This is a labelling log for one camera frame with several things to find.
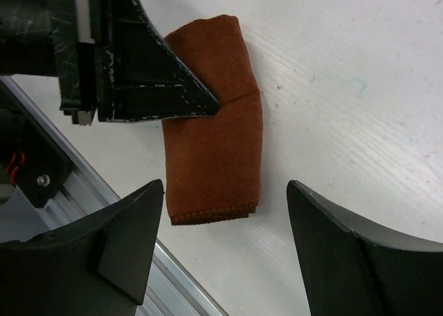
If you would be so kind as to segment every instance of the scratched black metal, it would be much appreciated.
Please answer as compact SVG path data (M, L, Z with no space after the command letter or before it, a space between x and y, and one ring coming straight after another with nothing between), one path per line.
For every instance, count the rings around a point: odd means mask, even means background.
M57 76L45 0L0 0L0 74Z
M82 101L77 55L77 23L75 0L47 0L51 11L55 63L60 83L60 109L75 119Z
M112 90L98 93L99 120L216 114L216 98L170 50L139 0L102 0L102 13L103 89Z

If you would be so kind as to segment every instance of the orange cloth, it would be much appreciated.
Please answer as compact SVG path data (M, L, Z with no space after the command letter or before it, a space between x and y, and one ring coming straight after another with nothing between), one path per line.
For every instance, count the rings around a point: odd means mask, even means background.
M221 106L215 117L162 121L171 222L247 217L260 197L263 121L260 90L238 19L199 19L166 41Z

